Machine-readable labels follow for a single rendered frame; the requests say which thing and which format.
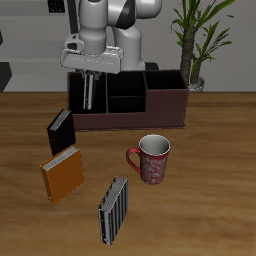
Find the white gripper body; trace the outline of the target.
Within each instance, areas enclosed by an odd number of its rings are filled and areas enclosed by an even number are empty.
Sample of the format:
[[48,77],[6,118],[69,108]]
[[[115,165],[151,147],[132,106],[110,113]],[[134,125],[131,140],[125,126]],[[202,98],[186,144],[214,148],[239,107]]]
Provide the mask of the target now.
[[112,46],[108,46],[97,56],[83,55],[78,51],[64,49],[60,63],[65,68],[118,74],[121,71],[123,55],[122,49]]

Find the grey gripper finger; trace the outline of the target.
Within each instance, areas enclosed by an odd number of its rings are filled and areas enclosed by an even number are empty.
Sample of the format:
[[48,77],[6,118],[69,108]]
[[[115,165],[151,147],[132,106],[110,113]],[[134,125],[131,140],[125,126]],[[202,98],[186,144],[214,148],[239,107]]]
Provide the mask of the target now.
[[80,72],[81,72],[82,78],[84,79],[83,109],[88,109],[90,76],[87,71],[81,70]]
[[92,108],[95,96],[95,85],[101,76],[100,72],[92,71],[90,74],[90,83],[89,83],[89,108]]

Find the dark brown desk caddy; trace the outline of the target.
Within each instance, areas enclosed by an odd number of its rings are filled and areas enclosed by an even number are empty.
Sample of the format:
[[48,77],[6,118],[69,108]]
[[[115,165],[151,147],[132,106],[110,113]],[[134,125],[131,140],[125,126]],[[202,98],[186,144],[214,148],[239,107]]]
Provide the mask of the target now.
[[67,109],[77,131],[182,128],[188,87],[178,70],[104,73],[93,107],[83,107],[84,79],[67,75]]

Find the orange book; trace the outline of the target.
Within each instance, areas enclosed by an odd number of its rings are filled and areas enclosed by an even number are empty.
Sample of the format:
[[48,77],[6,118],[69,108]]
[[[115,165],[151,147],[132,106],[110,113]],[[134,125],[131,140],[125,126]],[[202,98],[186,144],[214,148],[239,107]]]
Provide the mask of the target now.
[[40,165],[48,199],[57,203],[84,182],[80,150],[73,145]]

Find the black white striped book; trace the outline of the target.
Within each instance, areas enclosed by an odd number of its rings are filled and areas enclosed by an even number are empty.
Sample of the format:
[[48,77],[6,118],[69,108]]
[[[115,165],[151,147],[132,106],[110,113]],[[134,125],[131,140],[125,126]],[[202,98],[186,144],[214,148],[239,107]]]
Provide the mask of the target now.
[[112,245],[128,211],[128,180],[115,176],[98,207],[101,241]]

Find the green pot plant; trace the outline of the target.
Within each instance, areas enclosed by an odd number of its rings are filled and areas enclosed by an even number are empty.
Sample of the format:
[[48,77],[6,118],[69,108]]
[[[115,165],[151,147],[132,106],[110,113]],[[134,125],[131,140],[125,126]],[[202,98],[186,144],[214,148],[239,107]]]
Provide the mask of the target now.
[[217,0],[213,0],[205,10],[200,8],[202,0],[181,1],[182,12],[174,9],[178,18],[171,25],[177,24],[181,29],[180,32],[175,31],[179,39],[177,44],[182,48],[181,73],[189,89],[197,90],[203,86],[199,79],[202,63],[206,60],[214,60],[212,53],[215,50],[231,44],[231,41],[225,41],[229,28],[214,38],[219,21],[209,27],[205,27],[205,24],[221,10],[233,4],[235,0],[223,0],[218,4],[216,4]]

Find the red white patterned mug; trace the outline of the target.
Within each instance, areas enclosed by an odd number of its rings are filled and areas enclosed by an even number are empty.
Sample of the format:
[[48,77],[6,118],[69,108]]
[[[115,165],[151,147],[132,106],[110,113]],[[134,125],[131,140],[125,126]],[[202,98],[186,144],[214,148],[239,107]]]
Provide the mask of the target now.
[[[139,141],[139,147],[132,147],[126,151],[128,164],[140,174],[141,180],[148,185],[160,184],[165,175],[168,155],[171,145],[163,136],[150,134]],[[140,165],[135,165],[130,155],[136,153]]]

